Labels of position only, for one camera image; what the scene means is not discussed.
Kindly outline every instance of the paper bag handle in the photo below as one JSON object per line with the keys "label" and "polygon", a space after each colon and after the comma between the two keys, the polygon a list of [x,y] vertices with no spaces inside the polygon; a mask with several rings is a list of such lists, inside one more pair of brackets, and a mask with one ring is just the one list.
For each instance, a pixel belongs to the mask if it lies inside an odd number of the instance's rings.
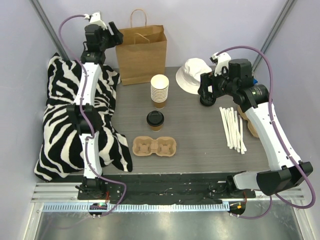
{"label": "paper bag handle", "polygon": [[[150,40],[148,38],[146,38],[145,36],[141,35],[140,33],[136,32],[135,35],[139,35],[140,37],[144,38],[145,40],[147,40],[150,43]],[[136,37],[137,36],[134,36],[134,44],[136,44]]]}
{"label": "paper bag handle", "polygon": [[135,11],[142,11],[142,12],[143,12],[144,18],[145,18],[144,26],[146,27],[146,26],[147,26],[147,14],[146,14],[146,12],[145,12],[143,9],[141,9],[141,8],[137,8],[137,9],[133,10],[133,12],[131,13],[131,16],[130,16],[130,27],[132,28],[132,16],[133,16],[133,14],[134,14]]}

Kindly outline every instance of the wooden tabletop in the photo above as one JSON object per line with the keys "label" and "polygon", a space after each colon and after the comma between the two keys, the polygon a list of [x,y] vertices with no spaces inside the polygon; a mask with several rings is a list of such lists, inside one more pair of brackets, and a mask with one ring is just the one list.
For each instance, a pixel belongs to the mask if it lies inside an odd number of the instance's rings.
{"label": "wooden tabletop", "polygon": [[[178,67],[167,67],[169,78],[163,128],[154,132],[146,122],[153,110],[150,83],[117,86],[116,108],[112,117],[114,128],[126,135],[133,162],[133,174],[153,173],[210,173],[268,170],[268,160],[259,139],[251,136],[244,121],[243,141],[247,152],[243,155],[227,147],[226,136],[219,107],[236,104],[230,96],[218,98],[211,107],[202,106],[199,95],[182,90],[176,82]],[[172,157],[136,156],[132,152],[137,136],[172,137],[177,143]],[[104,168],[104,174],[123,174],[113,165]]]}

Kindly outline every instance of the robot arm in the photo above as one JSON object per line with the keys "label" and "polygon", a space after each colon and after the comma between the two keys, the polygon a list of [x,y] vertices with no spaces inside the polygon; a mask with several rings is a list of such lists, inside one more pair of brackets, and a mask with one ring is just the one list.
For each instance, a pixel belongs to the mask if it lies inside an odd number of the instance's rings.
{"label": "robot arm", "polygon": [[[210,58],[216,64],[215,70],[201,75],[200,102],[205,106],[212,106],[216,99],[229,95],[246,114],[255,127],[269,163],[269,171],[245,171],[228,179],[229,191],[236,193],[243,189],[261,190],[271,196],[275,193],[298,186],[304,180],[297,168],[283,150],[281,143],[271,124],[269,116],[269,92],[264,85],[254,85],[252,65],[247,59],[233,59],[227,53]],[[275,114],[272,104],[273,120],[279,133],[290,149],[291,156],[308,176],[313,167],[310,162],[302,162],[301,158],[290,145]]]}
{"label": "robot arm", "polygon": [[[100,180],[95,173],[102,175],[103,170],[100,164],[98,138],[102,127],[102,119],[94,108],[95,93],[99,77],[102,74],[102,66],[105,62],[105,50],[113,48],[123,43],[123,34],[118,31],[113,22],[109,22],[113,35],[109,28],[101,20],[99,12],[93,15],[85,15],[90,24],[85,30],[86,49],[81,55],[81,63],[86,70],[82,70],[79,90],[73,104],[67,106],[66,111],[72,126],[79,134],[83,149],[84,173],[83,180],[79,189],[79,200],[92,199],[92,196],[101,196],[106,192],[104,181]],[[92,136],[91,126],[88,125],[84,116],[81,114],[81,106],[93,127]]]}

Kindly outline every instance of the zebra print blanket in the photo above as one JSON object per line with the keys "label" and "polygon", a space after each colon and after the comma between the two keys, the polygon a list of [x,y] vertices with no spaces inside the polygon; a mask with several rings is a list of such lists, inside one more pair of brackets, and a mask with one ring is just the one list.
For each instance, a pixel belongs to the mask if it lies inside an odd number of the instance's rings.
{"label": "zebra print blanket", "polygon": [[[84,168],[84,153],[77,131],[68,118],[66,107],[74,102],[81,79],[81,66],[75,61],[63,61],[56,53],[48,64],[47,101],[43,115],[43,143],[34,168],[35,175],[51,181],[65,178]],[[94,107],[103,125],[99,133],[100,163],[112,163],[125,172],[132,171],[127,139],[112,126],[116,108],[116,87],[120,75],[110,66],[103,66],[97,83]]]}

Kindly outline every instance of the brown paper bag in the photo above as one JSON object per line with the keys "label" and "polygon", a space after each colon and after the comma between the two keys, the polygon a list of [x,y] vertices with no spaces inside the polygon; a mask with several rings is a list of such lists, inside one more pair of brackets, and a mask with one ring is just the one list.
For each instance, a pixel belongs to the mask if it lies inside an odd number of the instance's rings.
{"label": "brown paper bag", "polygon": [[[144,13],[144,26],[132,27],[135,11]],[[130,26],[119,30],[123,34],[123,44],[115,47],[122,84],[148,83],[154,75],[165,73],[167,38],[164,26],[147,26],[147,15],[142,9],[131,13]]]}

